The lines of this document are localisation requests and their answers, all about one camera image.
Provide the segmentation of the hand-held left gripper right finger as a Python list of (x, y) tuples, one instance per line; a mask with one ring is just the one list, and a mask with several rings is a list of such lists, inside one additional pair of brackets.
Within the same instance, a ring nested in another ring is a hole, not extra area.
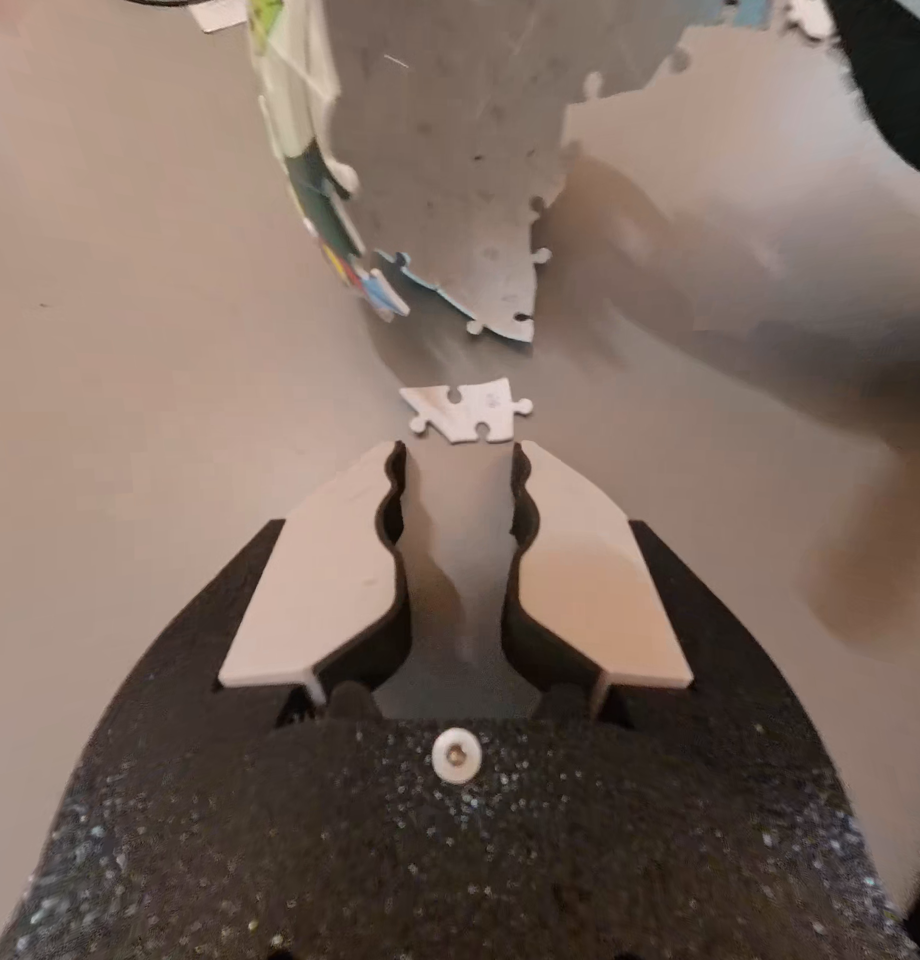
[(536, 690), (571, 686), (600, 714), (615, 690), (694, 682), (627, 514), (538, 443), (514, 446), (515, 541), (502, 650)]

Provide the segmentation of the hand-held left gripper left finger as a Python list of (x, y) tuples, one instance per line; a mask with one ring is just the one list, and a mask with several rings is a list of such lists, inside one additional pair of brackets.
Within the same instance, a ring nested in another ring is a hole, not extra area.
[(402, 558), (406, 447), (374, 446), (290, 510), (218, 673), (227, 690), (374, 690), (411, 647)]

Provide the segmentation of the partly built puzzle ball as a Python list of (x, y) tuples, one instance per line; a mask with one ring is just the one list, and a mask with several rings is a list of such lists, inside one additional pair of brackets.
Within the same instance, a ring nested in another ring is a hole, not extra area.
[(566, 110), (643, 90), (730, 2), (246, 2), (259, 105), (309, 232), (385, 320), (373, 259), (484, 330), (533, 341), (533, 223), (562, 191)]

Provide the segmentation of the folded puzzle leaflet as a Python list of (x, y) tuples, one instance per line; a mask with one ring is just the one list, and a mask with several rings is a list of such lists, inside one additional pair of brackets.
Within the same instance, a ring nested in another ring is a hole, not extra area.
[(190, 2), (188, 9), (206, 35), (246, 24), (249, 18), (248, 1), (197, 1)]

